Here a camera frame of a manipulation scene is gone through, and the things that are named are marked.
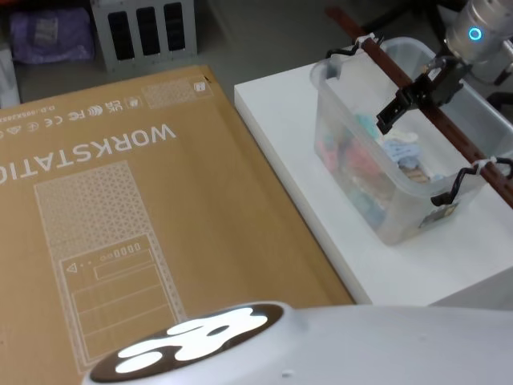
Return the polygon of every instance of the black object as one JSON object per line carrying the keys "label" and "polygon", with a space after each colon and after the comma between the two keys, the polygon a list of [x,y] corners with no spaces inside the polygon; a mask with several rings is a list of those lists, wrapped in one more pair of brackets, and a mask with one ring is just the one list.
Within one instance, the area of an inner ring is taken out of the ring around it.
{"label": "black object", "polygon": [[329,59],[332,55],[354,56],[356,54],[356,51],[358,51],[358,45],[354,44],[350,50],[344,50],[342,48],[329,50],[328,52],[326,52],[326,58]]}
{"label": "black object", "polygon": [[[499,164],[507,164],[510,166],[510,172],[506,176],[506,179],[511,180],[513,178],[513,160],[509,158],[495,158],[497,160],[497,163]],[[452,184],[452,188],[449,192],[444,192],[440,195],[437,195],[436,197],[431,197],[431,203],[435,206],[442,206],[442,205],[450,205],[454,202],[454,199],[458,195],[458,191],[462,185],[463,178],[465,175],[475,175],[477,174],[479,169],[479,165],[476,164],[474,167],[465,167],[459,170],[458,175],[456,176],[456,179],[454,179],[454,183]]]}
{"label": "black object", "polygon": [[430,104],[440,107],[449,103],[453,95],[463,87],[460,79],[471,67],[460,63],[455,57],[444,55],[445,53],[442,50],[434,60],[434,63],[437,59],[442,60],[438,66],[443,65],[434,80],[430,79],[429,72],[420,74],[412,84],[399,88],[394,100],[378,114],[377,126],[383,135],[390,131],[405,112]]}
{"label": "black object", "polygon": [[148,56],[160,53],[159,31],[157,30],[155,8],[152,6],[139,8],[135,14],[137,16],[137,24],[139,25],[143,55]]}
{"label": "black object", "polygon": [[115,57],[118,60],[134,58],[134,47],[131,44],[130,26],[127,13],[124,11],[109,14],[112,42],[114,42]]}
{"label": "black object", "polygon": [[503,104],[513,105],[513,93],[511,93],[511,92],[494,92],[493,94],[491,94],[490,96],[487,97],[487,101],[497,111],[500,111]]}
{"label": "black object", "polygon": [[179,51],[185,48],[184,16],[182,3],[173,2],[164,6],[164,19],[166,20],[166,33],[168,35],[168,49]]}
{"label": "black object", "polygon": [[446,36],[446,27],[437,6],[459,12],[466,4],[466,0],[408,0],[402,2],[382,16],[362,26],[366,33],[374,32],[395,21],[408,11],[414,14],[425,14],[440,44]]}
{"label": "black object", "polygon": [[506,81],[507,78],[511,76],[511,73],[505,69],[503,70],[499,76],[497,76],[497,79],[494,80],[494,86],[500,86],[502,83]]}

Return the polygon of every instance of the black cable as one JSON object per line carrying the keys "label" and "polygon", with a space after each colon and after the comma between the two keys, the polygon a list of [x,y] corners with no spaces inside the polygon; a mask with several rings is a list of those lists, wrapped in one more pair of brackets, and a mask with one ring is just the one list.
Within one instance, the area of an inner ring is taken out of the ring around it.
{"label": "black cable", "polygon": [[[495,158],[495,163],[498,164],[507,164],[510,166],[510,172],[507,174],[506,179],[511,180],[513,178],[513,160],[510,158],[502,158],[498,157]],[[452,184],[452,188],[449,192],[444,192],[440,195],[437,195],[435,197],[431,197],[431,203],[433,205],[439,207],[442,205],[450,205],[452,202],[454,202],[454,199],[458,195],[459,189],[461,188],[463,178],[466,174],[475,175],[477,174],[479,169],[479,165],[476,164],[473,168],[465,167],[459,170],[458,175],[456,176],[456,179],[454,179],[454,183]]]}
{"label": "black cable", "polygon": [[491,104],[497,111],[500,111],[503,104],[513,104],[513,93],[494,92],[487,97],[487,102]]}
{"label": "black cable", "polygon": [[499,76],[494,80],[494,86],[500,86],[502,83],[504,83],[507,78],[511,76],[511,73],[506,69],[504,69]]}
{"label": "black cable", "polygon": [[449,192],[444,192],[440,195],[437,195],[436,197],[431,197],[431,203],[437,207],[442,205],[450,205],[452,202],[454,202],[454,199],[456,198],[456,195],[458,195],[459,188],[462,185],[463,178],[466,174],[475,175],[478,170],[478,165],[475,165],[473,168],[462,168],[459,170],[458,175],[456,176],[456,179],[454,180],[454,183],[452,184],[452,188]]}
{"label": "black cable", "polygon": [[353,45],[353,48],[350,50],[344,50],[341,48],[337,48],[335,50],[329,50],[326,52],[326,59],[331,58],[332,55],[345,55],[345,56],[354,56],[356,54],[356,51],[358,51],[358,45]]}

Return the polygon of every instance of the label on bin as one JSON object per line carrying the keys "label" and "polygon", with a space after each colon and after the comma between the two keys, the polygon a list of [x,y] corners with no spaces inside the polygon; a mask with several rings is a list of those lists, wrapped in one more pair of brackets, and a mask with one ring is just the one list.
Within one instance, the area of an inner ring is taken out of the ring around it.
{"label": "label on bin", "polygon": [[439,209],[436,209],[435,211],[432,211],[424,218],[419,228],[421,229],[422,227],[430,225],[431,223],[439,221],[440,219],[447,218],[456,210],[456,206],[458,205],[459,202],[455,202],[452,205],[443,206]]}
{"label": "label on bin", "polygon": [[429,74],[427,74],[427,77],[431,79],[431,81],[433,81],[437,76],[438,74],[442,72],[442,69],[441,68],[435,68],[434,70],[432,70]]}

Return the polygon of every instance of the glowing light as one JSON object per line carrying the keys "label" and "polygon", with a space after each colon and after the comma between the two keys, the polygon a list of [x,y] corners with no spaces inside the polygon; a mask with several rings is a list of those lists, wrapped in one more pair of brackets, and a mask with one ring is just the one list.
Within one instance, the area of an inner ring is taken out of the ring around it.
{"label": "glowing light", "polygon": [[[133,359],[144,357],[148,354],[147,352],[160,347],[181,347],[175,354],[177,361],[189,361],[210,355],[220,349],[223,344],[231,338],[254,330],[267,322],[267,317],[264,315],[251,315],[252,312],[252,308],[245,307],[209,318],[193,319],[180,323],[168,329],[167,333],[170,337],[148,339],[147,341],[142,341],[122,349],[118,353],[118,357],[121,359],[135,357],[119,364],[116,367],[116,371],[118,371],[118,368],[122,365],[128,364]],[[226,326],[227,328],[221,332],[209,335],[214,330]]]}
{"label": "glowing light", "polygon": [[483,37],[483,32],[480,28],[473,26],[468,30],[468,37],[470,40],[477,42],[478,40],[481,40]]}
{"label": "glowing light", "polygon": [[137,355],[115,367],[117,373],[132,373],[133,371],[140,371],[145,367],[149,367],[162,358],[162,353],[158,351],[151,351],[143,355]]}

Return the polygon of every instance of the clear plastic bin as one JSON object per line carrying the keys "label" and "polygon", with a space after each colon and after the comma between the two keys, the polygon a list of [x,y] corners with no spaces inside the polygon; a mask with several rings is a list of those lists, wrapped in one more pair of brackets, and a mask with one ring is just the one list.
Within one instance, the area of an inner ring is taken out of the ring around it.
{"label": "clear plastic bin", "polygon": [[[434,57],[412,38],[392,39],[382,48],[413,79]],[[365,52],[324,60],[312,69],[311,79],[319,91],[315,151],[386,244],[449,220],[485,185],[481,176],[466,176],[453,204],[431,203],[431,197],[450,190],[459,169],[469,163],[419,110],[408,111],[379,137],[376,115],[398,88]],[[511,155],[513,126],[467,84],[443,111],[487,156]],[[408,177],[380,143],[391,136],[408,140],[412,134],[421,149],[414,171],[422,172],[407,171]]]}

